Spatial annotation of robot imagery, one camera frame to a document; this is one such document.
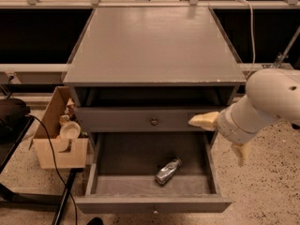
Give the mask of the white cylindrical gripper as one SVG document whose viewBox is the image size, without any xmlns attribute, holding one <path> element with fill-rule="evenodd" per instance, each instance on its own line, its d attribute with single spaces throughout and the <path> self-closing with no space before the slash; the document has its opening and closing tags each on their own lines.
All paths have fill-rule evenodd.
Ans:
<svg viewBox="0 0 300 225">
<path fill-rule="evenodd" d="M 251 144 L 249 143 L 263 128 L 274 125 L 279 118 L 256 109 L 247 96 L 221 112 L 207 112 L 194 115 L 188 123 L 196 128 L 218 132 L 232 142 L 232 150 L 238 157 L 238 165 L 248 162 Z"/>
</svg>

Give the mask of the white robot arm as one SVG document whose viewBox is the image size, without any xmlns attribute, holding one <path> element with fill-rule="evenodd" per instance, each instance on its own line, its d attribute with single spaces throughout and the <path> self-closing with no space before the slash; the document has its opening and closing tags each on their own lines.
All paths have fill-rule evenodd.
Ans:
<svg viewBox="0 0 300 225">
<path fill-rule="evenodd" d="M 300 71 L 266 68 L 251 75 L 246 93 L 221 112 L 194 115 L 191 126 L 215 129 L 229 142 L 244 165 L 249 157 L 250 141 L 257 133 L 281 120 L 300 126 Z"/>
</svg>

